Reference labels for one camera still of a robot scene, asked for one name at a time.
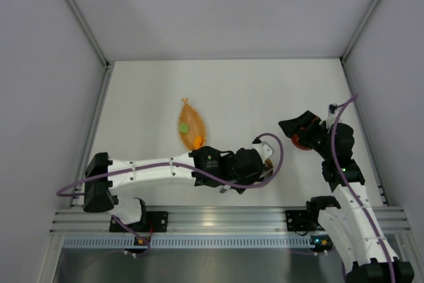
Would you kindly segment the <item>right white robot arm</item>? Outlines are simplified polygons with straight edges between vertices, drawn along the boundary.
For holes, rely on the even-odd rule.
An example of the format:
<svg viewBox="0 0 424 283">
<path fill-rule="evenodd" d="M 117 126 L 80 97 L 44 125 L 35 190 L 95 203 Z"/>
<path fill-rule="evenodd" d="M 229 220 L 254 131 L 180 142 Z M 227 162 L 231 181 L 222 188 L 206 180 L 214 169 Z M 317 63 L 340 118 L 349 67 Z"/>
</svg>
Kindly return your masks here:
<svg viewBox="0 0 424 283">
<path fill-rule="evenodd" d="M 387 242 L 370 205 L 364 176 L 352 157 L 353 128 L 310 111 L 279 126 L 296 147 L 314 150 L 323 159 L 331 195 L 306 203 L 307 222 L 328 234 L 343 261 L 346 282 L 412 282 L 411 263 Z"/>
</svg>

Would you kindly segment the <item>orange food chunk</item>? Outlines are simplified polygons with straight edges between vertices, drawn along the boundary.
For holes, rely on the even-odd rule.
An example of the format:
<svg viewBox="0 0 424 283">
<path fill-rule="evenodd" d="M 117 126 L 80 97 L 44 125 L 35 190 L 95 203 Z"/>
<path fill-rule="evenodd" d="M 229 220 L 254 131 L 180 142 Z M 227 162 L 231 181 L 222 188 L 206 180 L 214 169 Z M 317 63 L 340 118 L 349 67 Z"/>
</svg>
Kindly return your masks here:
<svg viewBox="0 0 424 283">
<path fill-rule="evenodd" d="M 193 140 L 193 149 L 197 150 L 203 146 L 203 137 L 201 135 L 197 135 Z"/>
</svg>

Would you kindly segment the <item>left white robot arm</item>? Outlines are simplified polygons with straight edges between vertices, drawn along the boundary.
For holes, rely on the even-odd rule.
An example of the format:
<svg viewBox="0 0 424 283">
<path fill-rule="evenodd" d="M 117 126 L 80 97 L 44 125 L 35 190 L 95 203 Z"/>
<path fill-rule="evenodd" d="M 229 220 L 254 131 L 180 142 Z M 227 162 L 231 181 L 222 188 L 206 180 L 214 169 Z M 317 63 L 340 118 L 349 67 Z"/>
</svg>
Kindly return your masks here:
<svg viewBox="0 0 424 283">
<path fill-rule="evenodd" d="M 160 184 L 189 184 L 235 190 L 242 194 L 272 175 L 270 157 L 274 151 L 266 142 L 236 152 L 210 146 L 171 158 L 145 161 L 113 160 L 97 153 L 85 170 L 83 211 L 108 212 L 125 225 L 145 221 L 142 190 Z"/>
</svg>

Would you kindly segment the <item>green round food piece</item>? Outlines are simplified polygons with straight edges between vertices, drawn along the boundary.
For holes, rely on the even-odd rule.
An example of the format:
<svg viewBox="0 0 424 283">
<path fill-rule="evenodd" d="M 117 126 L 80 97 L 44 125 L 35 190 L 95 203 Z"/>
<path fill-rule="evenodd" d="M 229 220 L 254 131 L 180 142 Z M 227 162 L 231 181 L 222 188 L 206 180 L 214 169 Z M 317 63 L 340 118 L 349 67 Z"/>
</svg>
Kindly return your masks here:
<svg viewBox="0 0 424 283">
<path fill-rule="evenodd" d="M 186 123 L 180 123 L 178 129 L 181 134 L 187 134 L 189 132 L 189 126 Z"/>
</svg>

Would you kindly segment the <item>red round lid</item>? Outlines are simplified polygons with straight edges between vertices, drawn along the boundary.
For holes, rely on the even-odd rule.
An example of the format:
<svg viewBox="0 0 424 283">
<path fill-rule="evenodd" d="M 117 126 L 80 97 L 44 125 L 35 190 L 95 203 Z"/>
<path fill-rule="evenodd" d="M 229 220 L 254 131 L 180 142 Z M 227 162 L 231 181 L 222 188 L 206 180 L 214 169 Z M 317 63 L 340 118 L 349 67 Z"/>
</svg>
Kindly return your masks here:
<svg viewBox="0 0 424 283">
<path fill-rule="evenodd" d="M 295 147 L 297 147 L 300 150 L 305 150 L 305 151 L 313 150 L 313 147 L 310 145 L 308 140 L 303 135 L 294 134 L 291 137 L 291 141 L 295 145 Z"/>
</svg>

